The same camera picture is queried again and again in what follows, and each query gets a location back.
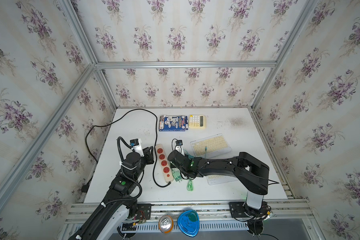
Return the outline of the cream power strip red sockets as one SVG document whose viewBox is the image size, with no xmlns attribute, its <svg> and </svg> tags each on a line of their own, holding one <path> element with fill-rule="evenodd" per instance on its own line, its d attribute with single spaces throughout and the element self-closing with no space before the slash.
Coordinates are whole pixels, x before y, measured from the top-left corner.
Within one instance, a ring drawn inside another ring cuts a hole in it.
<svg viewBox="0 0 360 240">
<path fill-rule="evenodd" d="M 163 177 L 166 181 L 166 183 L 171 183 L 174 180 L 171 164 L 167 159 L 166 152 L 164 150 L 164 147 L 162 144 L 158 144 L 155 146 L 156 153 L 158 155 L 158 161 L 161 166 L 161 172 L 163 174 Z"/>
</svg>

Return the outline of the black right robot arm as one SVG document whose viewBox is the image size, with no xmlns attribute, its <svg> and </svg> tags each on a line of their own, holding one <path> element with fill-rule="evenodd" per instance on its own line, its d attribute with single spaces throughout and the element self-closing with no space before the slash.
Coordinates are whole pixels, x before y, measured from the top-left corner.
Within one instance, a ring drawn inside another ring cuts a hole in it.
<svg viewBox="0 0 360 240">
<path fill-rule="evenodd" d="M 246 152 L 240 152 L 237 157 L 211 160 L 202 157 L 190 159 L 174 150 L 168 160 L 192 179 L 212 175 L 237 178 L 248 191 L 245 205 L 249 209 L 260 210 L 264 196 L 268 194 L 269 166 Z"/>
</svg>

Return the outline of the green charger plug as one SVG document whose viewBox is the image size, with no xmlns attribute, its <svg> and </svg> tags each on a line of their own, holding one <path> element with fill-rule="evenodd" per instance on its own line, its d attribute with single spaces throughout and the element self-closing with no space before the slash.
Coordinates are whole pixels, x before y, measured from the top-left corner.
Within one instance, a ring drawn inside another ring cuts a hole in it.
<svg viewBox="0 0 360 240">
<path fill-rule="evenodd" d="M 176 182 L 181 182 L 182 179 L 183 179 L 183 178 L 181 177 L 181 172 L 180 172 L 180 170 L 177 169 L 177 168 L 173 168 L 173 169 L 172 169 L 172 175 L 173 175 L 174 180 L 175 180 Z"/>
</svg>

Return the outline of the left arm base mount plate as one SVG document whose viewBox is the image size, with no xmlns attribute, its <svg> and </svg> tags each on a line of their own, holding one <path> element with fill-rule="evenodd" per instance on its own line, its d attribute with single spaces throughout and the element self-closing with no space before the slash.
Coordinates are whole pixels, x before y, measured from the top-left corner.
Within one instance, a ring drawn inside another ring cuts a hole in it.
<svg viewBox="0 0 360 240">
<path fill-rule="evenodd" d="M 134 203 L 128 210 L 128 220 L 149 220 L 151 218 L 152 204 Z"/>
</svg>

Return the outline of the cream yellow calculator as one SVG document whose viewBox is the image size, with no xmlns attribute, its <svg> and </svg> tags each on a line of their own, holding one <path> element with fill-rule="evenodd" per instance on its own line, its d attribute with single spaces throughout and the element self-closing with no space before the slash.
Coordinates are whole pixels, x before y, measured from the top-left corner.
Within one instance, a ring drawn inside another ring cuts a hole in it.
<svg viewBox="0 0 360 240">
<path fill-rule="evenodd" d="M 207 126 L 207 117 L 204 115 L 189 115 L 188 127 L 190 129 L 205 129 Z"/>
</svg>

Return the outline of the white yellow keyboard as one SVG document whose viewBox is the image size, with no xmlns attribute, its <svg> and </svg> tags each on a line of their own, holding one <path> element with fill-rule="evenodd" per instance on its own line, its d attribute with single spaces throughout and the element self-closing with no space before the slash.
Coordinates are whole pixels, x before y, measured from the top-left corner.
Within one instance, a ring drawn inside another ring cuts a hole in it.
<svg viewBox="0 0 360 240">
<path fill-rule="evenodd" d="M 230 176 L 218 176 L 218 175 L 207 176 L 207 181 L 210 186 L 236 182 L 237 180 L 238 180 L 237 178 Z"/>
<path fill-rule="evenodd" d="M 211 159 L 232 151 L 225 137 L 217 134 L 211 137 L 190 142 L 195 157 Z"/>
</svg>

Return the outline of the aluminium front rail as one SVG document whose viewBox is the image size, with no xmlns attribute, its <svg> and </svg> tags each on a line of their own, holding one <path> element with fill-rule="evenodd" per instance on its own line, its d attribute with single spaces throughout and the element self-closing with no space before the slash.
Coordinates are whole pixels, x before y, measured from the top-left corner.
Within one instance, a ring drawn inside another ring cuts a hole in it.
<svg viewBox="0 0 360 240">
<path fill-rule="evenodd" d="M 265 200 L 272 208 L 273 219 L 313 219 L 315 216 L 306 200 L 281 199 Z M 69 208 L 64 224 L 83 224 L 93 213 L 97 203 L 73 204 Z M 152 202 L 151 216 L 147 220 L 153 222 L 162 215 L 176 218 L 186 210 L 195 210 L 202 220 L 231 220 L 229 201 L 198 202 Z"/>
</svg>

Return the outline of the blue marker pen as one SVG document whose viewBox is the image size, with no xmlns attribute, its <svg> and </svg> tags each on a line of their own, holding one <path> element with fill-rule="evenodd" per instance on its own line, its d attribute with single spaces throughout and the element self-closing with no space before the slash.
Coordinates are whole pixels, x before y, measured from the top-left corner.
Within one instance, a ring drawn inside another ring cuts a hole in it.
<svg viewBox="0 0 360 240">
<path fill-rule="evenodd" d="M 185 129 L 186 129 L 186 131 L 189 129 L 188 117 L 187 116 L 185 116 Z"/>
</svg>

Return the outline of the blue paperback book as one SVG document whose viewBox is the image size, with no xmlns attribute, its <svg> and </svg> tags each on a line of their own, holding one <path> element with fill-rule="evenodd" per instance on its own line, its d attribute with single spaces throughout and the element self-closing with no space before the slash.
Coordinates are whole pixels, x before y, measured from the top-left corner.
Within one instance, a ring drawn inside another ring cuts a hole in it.
<svg viewBox="0 0 360 240">
<path fill-rule="evenodd" d="M 159 132 L 184 132 L 185 116 L 162 115 L 159 118 Z"/>
</svg>

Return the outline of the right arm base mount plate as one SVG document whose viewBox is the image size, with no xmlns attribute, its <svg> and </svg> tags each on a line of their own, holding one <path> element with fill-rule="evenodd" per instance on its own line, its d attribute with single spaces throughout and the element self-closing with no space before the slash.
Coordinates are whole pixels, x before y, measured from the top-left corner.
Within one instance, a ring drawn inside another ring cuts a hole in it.
<svg viewBox="0 0 360 240">
<path fill-rule="evenodd" d="M 245 208 L 246 202 L 229 202 L 229 208 L 232 218 L 248 218 L 250 215 L 247 214 Z"/>
</svg>

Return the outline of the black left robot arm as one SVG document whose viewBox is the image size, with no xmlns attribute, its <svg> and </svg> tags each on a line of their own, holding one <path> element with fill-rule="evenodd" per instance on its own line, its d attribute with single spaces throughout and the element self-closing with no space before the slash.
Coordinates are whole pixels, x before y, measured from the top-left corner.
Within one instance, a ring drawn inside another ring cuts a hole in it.
<svg viewBox="0 0 360 240">
<path fill-rule="evenodd" d="M 154 154 L 153 147 L 127 154 L 106 195 L 85 223 L 69 237 L 70 240 L 108 240 L 130 217 L 130 211 L 137 211 L 137 199 L 143 192 L 139 177 L 146 165 L 154 163 Z"/>
</svg>

